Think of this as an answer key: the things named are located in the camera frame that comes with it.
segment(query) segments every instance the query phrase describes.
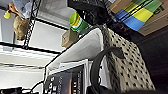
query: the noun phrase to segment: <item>white wall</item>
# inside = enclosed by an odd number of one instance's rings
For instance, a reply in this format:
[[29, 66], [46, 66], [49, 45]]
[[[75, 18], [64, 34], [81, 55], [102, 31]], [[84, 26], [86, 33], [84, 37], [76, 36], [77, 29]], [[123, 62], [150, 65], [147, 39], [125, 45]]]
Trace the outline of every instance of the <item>white wall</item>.
[[[63, 51], [61, 47], [62, 35], [65, 30], [36, 21], [32, 36], [29, 42], [30, 47], [41, 49]], [[23, 45], [23, 42], [16, 41], [17, 44]]]
[[[0, 10], [1, 38], [2, 38], [2, 41], [4, 41], [4, 42], [13, 43], [13, 38], [14, 38], [14, 29], [13, 29], [14, 15], [11, 14], [10, 19], [5, 19], [3, 17], [4, 14], [5, 14], [5, 11]], [[11, 47], [3, 47], [3, 50], [12, 51], [12, 48]]]
[[[42, 71], [9, 70], [0, 67], [0, 89], [15, 87], [31, 89], [36, 83], [42, 80]], [[38, 91], [42, 94], [42, 84], [37, 86], [34, 91]]]

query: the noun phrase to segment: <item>handle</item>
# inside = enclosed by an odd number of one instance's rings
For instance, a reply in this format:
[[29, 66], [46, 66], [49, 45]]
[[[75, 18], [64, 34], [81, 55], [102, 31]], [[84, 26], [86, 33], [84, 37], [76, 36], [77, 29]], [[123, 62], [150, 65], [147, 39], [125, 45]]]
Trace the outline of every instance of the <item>handle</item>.
[[125, 59], [123, 52], [121, 48], [119, 47], [109, 47], [103, 51], [101, 51], [96, 58], [93, 61], [93, 64], [91, 66], [90, 70], [90, 81], [91, 85], [94, 87], [96, 91], [99, 91], [99, 71], [100, 71], [100, 65], [103, 57], [108, 53], [108, 52], [113, 52], [115, 56], [121, 59]]

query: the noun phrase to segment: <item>cardboard box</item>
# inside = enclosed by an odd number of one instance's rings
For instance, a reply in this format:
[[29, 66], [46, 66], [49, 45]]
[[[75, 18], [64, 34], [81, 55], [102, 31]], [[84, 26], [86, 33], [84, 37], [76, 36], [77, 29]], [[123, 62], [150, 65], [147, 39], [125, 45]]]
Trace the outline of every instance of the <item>cardboard box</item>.
[[164, 10], [151, 17], [145, 25], [138, 31], [146, 36], [168, 25], [168, 1], [163, 5]]
[[62, 35], [62, 47], [68, 48], [76, 40], [76, 37], [76, 31], [72, 31], [71, 29], [67, 30]]
[[114, 3], [110, 5], [110, 9], [112, 12], [117, 13], [131, 1], [132, 0], [116, 0]]

